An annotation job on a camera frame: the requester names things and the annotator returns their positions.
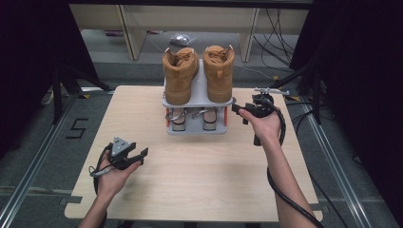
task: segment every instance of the floor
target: floor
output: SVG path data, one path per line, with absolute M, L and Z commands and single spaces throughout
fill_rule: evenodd
M 125 39 L 123 37 L 106 36 L 102 30 L 82 30 L 86 46 L 100 77 L 107 80 L 108 75 L 113 77 L 108 66 L 112 64 L 121 64 L 122 67 L 133 67 L 134 65 L 160 65 L 163 51 L 170 47 L 178 50 L 179 46 L 171 43 L 171 37 L 176 32 L 155 32 L 148 34 L 145 40 L 142 53 L 138 60 L 132 61 L 129 58 Z M 240 53 L 237 34 L 228 33 L 183 33 L 196 40 L 192 47 L 198 52 L 212 45 L 228 46 L 232 45 L 236 53 Z M 262 44 L 266 42 L 269 35 L 256 35 L 258 41 Z M 294 47 L 298 36 L 282 37 L 287 45 Z M 261 81 L 273 82 L 273 76 L 284 77 L 289 72 L 286 63 L 289 61 L 279 38 L 275 35 L 271 38 L 274 46 L 266 44 L 266 47 L 273 51 L 280 61 L 274 56 L 261 51 L 261 47 L 254 41 L 251 49 L 251 57 L 247 63 L 240 60 L 237 54 L 235 66 L 238 72 L 244 74 L 253 74 Z M 293 95 L 297 82 L 285 85 L 284 89 L 290 89 Z M 253 85 L 244 84 L 244 86 L 253 87 Z M 66 116 L 66 123 L 61 129 L 56 129 L 59 136 L 51 143 L 51 152 L 44 157 L 43 163 L 38 167 L 37 174 L 34 174 L 34 180 L 28 191 L 26 199 L 19 205 L 19 210 L 13 216 L 10 227 L 74 227 L 80 220 L 68 219 L 64 217 L 64 207 L 66 200 L 71 193 L 72 187 L 76 181 L 77 173 L 81 170 L 86 153 L 76 151 L 87 151 L 90 147 L 90 141 L 96 134 L 97 126 L 102 120 L 103 114 L 110 101 L 110 95 L 92 96 L 92 102 L 99 108 L 99 112 L 88 110 L 89 104 L 86 99 L 77 99 L 72 108 L 75 108 L 74 115 Z M 66 101 L 75 99 L 66 97 Z M 303 119 L 303 114 L 309 110 L 310 106 L 289 105 L 289 112 L 295 120 L 294 128 L 297 132 L 298 140 L 302 148 L 308 168 L 312 172 L 313 181 L 317 181 L 316 186 L 319 202 L 324 213 L 322 221 L 326 227 L 343 227 L 340 218 L 336 215 L 335 205 L 341 217 L 345 219 L 349 227 L 398 227 L 393 219 L 385 202 L 379 196 L 359 160 L 353 159 L 354 150 L 344 138 L 342 129 L 336 123 L 335 117 L 329 108 L 322 108 L 320 111 L 322 124 L 317 125 L 311 116 Z M 71 123 L 80 116 L 90 116 L 93 123 L 86 125 L 88 139 L 82 139 L 70 143 L 66 149 L 65 142 L 59 142 L 71 134 L 69 131 Z M 16 150 L 20 153 L 9 153 L 0 161 L 0 173 L 12 174 L 2 175 L 0 177 L 0 205 L 6 205 L 10 202 L 11 194 L 14 188 L 20 184 L 20 180 L 27 174 L 27 167 L 31 161 L 36 159 L 32 149 L 40 150 L 42 140 L 47 137 L 47 133 L 52 131 L 49 120 L 52 118 L 51 105 L 44 105 L 44 108 L 35 113 L 32 118 L 32 124 L 28 127 L 27 133 L 20 139 L 20 147 Z M 320 143 L 320 133 L 324 134 L 325 142 Z M 65 155 L 65 161 L 56 152 L 71 151 L 71 155 Z M 109 221 L 106 227 L 116 227 L 116 221 Z M 262 227 L 278 227 L 277 224 L 263 224 Z M 181 222 L 163 222 L 163 221 L 142 221 L 136 222 L 135 227 L 182 227 Z M 243 224 L 224 224 L 224 223 L 201 223 L 198 227 L 243 227 Z

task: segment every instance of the shoe rack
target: shoe rack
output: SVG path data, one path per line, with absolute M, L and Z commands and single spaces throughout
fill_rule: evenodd
M 166 107 L 166 113 L 168 113 L 172 108 L 183 107 L 186 109 L 184 131 L 172 130 L 172 123 L 166 121 L 167 132 L 170 135 L 222 135 L 225 134 L 227 130 L 227 106 L 233 103 L 234 98 L 231 98 L 231 100 L 226 103 L 211 102 L 207 97 L 207 79 L 205 78 L 204 68 L 202 66 L 202 60 L 200 60 L 199 72 L 192 80 L 191 96 L 187 104 L 172 105 L 169 104 L 166 101 L 165 96 L 163 96 L 163 106 Z M 202 128 L 202 115 L 196 118 L 192 117 L 193 114 L 198 113 L 206 107 L 217 108 L 216 130 L 204 130 Z

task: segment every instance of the tan boot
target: tan boot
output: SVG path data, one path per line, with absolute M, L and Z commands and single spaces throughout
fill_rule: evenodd
M 208 47 L 202 56 L 207 78 L 207 96 L 211 102 L 226 103 L 232 98 L 232 72 L 235 52 L 230 46 Z
M 192 79 L 199 72 L 199 57 L 193 48 L 185 47 L 177 53 L 169 48 L 163 54 L 165 98 L 171 105 L 185 105 L 190 100 Z

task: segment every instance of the wooden table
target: wooden table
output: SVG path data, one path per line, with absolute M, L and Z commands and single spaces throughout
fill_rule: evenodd
M 252 88 L 234 88 L 237 104 L 252 102 Z M 311 204 L 318 204 L 305 161 L 281 95 L 273 95 L 287 124 L 284 153 Z M 118 136 L 136 142 L 129 157 L 148 147 L 144 165 L 128 179 L 108 208 L 109 219 L 170 221 L 278 221 L 274 192 L 261 146 L 253 145 L 252 125 L 228 111 L 223 135 L 172 136 L 166 131 L 161 86 L 119 86 L 72 192 L 66 216 L 81 219 L 95 199 L 88 168 Z M 321 211 L 315 211 L 319 220 Z

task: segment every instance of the white shoe stand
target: white shoe stand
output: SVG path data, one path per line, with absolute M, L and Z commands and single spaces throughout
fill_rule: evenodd
M 227 130 L 226 119 L 227 119 L 227 106 L 233 103 L 233 98 L 226 103 L 213 103 L 208 100 L 207 97 L 207 79 L 204 75 L 204 68 L 202 60 L 200 60 L 199 72 L 196 77 L 192 80 L 191 85 L 191 96 L 190 101 L 184 105 L 172 105 L 169 104 L 165 96 L 163 96 L 163 106 L 166 107 L 166 112 L 168 113 L 171 108 L 183 107 L 186 110 L 185 115 L 185 130 L 184 131 L 174 131 L 172 130 L 172 122 L 169 121 L 167 132 L 170 135 L 222 135 L 225 134 Z M 192 114 L 198 113 L 205 107 L 216 107 L 217 108 L 217 120 L 216 120 L 216 130 L 204 130 L 202 128 L 203 117 L 193 119 Z

